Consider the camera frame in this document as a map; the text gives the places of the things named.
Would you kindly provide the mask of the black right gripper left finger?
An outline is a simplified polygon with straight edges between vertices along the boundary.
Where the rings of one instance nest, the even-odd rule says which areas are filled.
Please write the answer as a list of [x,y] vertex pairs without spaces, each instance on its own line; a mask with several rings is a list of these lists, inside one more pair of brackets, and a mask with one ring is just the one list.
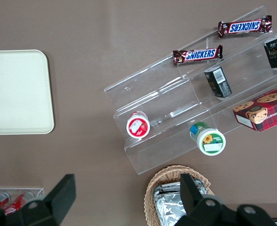
[[75,199],[75,175],[66,174],[43,199],[35,198],[9,215],[0,209],[0,226],[59,226]]

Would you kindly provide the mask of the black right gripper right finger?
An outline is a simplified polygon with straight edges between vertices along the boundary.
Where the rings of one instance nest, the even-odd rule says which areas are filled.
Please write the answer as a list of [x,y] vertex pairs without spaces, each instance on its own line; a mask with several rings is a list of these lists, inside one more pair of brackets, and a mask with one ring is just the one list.
[[203,196],[189,174],[180,176],[180,196],[186,211],[177,226],[275,226],[262,208],[242,204],[231,210],[213,195]]

